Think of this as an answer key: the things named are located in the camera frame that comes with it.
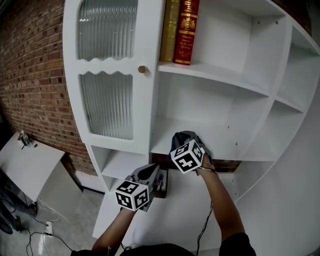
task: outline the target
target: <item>door knob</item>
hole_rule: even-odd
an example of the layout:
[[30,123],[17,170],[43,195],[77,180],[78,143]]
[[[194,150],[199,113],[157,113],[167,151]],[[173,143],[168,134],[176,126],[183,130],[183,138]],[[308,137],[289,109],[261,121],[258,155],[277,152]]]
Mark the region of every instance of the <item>door knob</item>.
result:
[[139,66],[138,71],[139,71],[139,73],[143,74],[143,73],[146,73],[147,68],[146,68],[146,66]]

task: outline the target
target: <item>red book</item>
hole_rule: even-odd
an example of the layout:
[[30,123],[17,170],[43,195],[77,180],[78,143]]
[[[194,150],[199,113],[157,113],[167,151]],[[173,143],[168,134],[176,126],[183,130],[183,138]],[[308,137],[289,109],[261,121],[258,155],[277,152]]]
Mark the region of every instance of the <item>red book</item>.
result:
[[182,0],[176,36],[174,62],[190,65],[198,19],[199,0]]

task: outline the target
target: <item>cabinet door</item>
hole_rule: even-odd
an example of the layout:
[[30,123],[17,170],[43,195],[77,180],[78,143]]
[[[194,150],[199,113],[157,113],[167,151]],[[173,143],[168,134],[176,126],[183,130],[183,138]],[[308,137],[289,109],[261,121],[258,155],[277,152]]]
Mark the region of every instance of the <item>cabinet door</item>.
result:
[[66,0],[64,69],[84,143],[147,154],[164,1]]

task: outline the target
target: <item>brick wall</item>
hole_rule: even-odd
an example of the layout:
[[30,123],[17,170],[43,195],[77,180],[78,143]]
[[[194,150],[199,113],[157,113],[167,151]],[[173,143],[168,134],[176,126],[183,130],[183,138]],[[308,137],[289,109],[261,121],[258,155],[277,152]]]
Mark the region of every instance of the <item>brick wall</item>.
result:
[[0,17],[0,104],[12,131],[65,151],[69,171],[96,175],[66,87],[63,0],[18,0]]

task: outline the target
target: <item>yellow book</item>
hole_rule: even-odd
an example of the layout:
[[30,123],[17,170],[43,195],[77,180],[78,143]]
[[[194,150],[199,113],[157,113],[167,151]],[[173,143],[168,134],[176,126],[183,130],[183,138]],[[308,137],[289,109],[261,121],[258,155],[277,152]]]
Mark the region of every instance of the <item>yellow book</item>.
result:
[[160,49],[161,62],[174,61],[179,13],[180,0],[166,0]]

